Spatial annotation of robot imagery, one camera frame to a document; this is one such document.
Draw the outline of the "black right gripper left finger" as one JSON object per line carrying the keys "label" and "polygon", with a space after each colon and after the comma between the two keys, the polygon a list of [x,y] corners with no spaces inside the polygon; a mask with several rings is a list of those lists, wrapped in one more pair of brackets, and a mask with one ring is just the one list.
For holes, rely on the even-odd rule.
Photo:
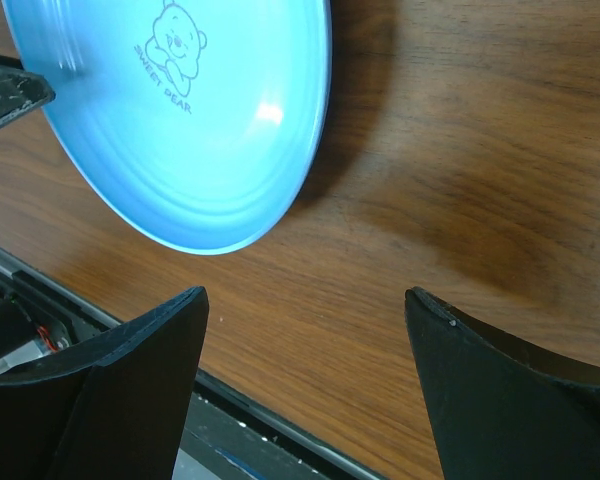
{"label": "black right gripper left finger", "polygon": [[209,315],[190,288],[0,375],[0,479],[169,479]]}

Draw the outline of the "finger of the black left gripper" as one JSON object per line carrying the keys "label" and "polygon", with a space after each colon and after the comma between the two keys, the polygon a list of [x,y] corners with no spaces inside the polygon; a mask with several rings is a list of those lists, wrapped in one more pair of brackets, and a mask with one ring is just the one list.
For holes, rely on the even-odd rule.
{"label": "finger of the black left gripper", "polygon": [[0,65],[0,129],[54,99],[42,76]]}

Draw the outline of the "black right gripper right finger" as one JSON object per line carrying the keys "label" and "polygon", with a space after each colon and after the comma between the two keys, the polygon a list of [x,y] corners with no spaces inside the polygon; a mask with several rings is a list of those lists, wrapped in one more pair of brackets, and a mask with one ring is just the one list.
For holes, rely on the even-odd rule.
{"label": "black right gripper right finger", "polygon": [[447,479],[600,479],[600,367],[482,322],[421,287],[405,320]]}

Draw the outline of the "blue plate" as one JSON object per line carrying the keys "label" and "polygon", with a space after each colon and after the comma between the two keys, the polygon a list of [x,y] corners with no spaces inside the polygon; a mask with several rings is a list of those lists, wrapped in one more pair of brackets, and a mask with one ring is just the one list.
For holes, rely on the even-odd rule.
{"label": "blue plate", "polygon": [[332,74],[327,1],[6,1],[45,116],[103,201],[196,255],[266,235],[301,190]]}

